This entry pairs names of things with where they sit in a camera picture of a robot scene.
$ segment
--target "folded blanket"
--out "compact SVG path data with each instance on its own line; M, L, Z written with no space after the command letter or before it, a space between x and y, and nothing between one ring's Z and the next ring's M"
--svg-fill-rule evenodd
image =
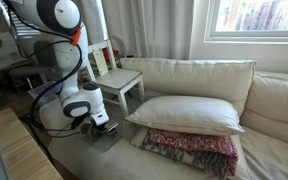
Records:
M142 143L174 161L192 156L192 165L219 179L234 176L238 154L230 136L212 136L150 129Z

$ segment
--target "window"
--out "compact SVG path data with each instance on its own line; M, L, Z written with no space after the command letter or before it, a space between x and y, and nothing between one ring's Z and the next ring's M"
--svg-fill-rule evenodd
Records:
M0 9L1 9L1 13L4 16L4 19L5 19L8 27L11 30L11 34L15 38L16 37L26 38L26 37L31 37L32 35L41 34L40 31L32 29L30 27L27 27L26 25L21 23L21 21L18 20L18 18L16 17L16 15L13 12L11 12L11 17L9 17L8 7L4 3L3 0L0 0Z
M288 43L288 0L211 0L205 40Z

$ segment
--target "couch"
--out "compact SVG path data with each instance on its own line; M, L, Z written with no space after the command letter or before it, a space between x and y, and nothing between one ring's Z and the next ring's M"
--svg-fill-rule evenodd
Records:
M224 66L214 69L219 62ZM255 72L253 61L135 58L122 59L121 63L125 69L142 72L147 100L189 95L220 98L233 104L245 132L234 135L234 142L240 142L236 147L240 150L237 175L232 179L288 179L288 74ZM231 68L234 63L237 69ZM131 94L135 98L129 98L128 102L131 111L135 111L141 104L136 93ZM56 122L51 124L59 127L63 117L52 113L58 106L53 101L41 107L42 121ZM123 119L119 107L106 108L111 119ZM107 151L91 146L79 136L53 139L49 150L80 179L217 179L208 177L201 169L131 144L141 128L123 119L123 137Z

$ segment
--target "white chair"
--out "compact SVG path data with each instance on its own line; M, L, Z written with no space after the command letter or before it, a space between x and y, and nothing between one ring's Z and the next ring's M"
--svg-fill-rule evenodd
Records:
M102 49L104 48L107 48L109 55L111 65L110 70L108 70L107 63L105 62L102 52ZM89 46L88 53L92 53L94 55L96 65L99 70L99 75L95 77L91 64L87 63L88 75L90 76L91 81L97 84L102 91L117 95L119 101L113 101L106 98L104 98L104 101L120 105L124 117L128 116L129 111L125 99L125 93L128 90L138 84L140 100L141 102L144 102L145 100L142 73L138 71L117 68L110 40Z

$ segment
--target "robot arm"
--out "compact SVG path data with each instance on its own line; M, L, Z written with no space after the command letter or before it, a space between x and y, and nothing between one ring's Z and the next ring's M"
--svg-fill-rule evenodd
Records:
M54 45L57 64L62 76L67 76L82 57L80 69L86 67L88 60L88 41L84 24L75 0L8 0L5 1L17 15L40 28L50 29L56 33L72 37L80 33L75 43L81 48L82 54L72 43L58 43ZM67 40L55 36L54 42ZM71 118L90 114L95 126L108 121L103 96L98 86L87 84L81 89L77 84L77 73L63 82L60 93L63 113Z

